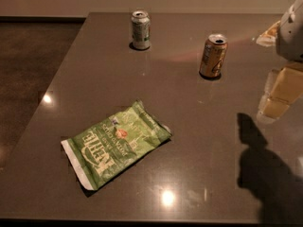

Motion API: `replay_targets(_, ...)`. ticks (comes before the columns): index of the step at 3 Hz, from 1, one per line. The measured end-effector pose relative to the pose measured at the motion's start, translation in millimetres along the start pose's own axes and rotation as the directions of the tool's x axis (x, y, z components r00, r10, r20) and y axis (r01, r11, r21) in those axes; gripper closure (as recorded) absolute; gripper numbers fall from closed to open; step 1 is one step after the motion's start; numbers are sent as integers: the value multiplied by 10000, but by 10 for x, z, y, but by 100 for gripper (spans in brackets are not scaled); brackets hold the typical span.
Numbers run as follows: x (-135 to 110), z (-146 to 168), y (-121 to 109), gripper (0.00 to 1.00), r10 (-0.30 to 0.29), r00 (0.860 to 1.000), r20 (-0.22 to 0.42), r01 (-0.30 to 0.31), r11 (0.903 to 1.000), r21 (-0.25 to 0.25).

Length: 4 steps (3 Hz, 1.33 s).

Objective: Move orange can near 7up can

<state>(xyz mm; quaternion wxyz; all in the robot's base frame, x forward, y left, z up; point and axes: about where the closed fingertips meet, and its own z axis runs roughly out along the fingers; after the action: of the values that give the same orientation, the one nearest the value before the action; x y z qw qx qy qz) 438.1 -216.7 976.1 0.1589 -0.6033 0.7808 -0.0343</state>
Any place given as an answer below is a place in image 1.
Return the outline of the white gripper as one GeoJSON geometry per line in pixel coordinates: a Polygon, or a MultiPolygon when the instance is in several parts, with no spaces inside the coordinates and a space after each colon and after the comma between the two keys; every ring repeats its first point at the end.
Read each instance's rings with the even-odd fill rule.
{"type": "Polygon", "coordinates": [[[288,61],[282,69],[273,69],[258,105],[257,120],[264,124],[277,121],[303,96],[303,0],[295,0],[281,17],[260,34],[256,43],[276,45],[279,56],[288,61]]]}

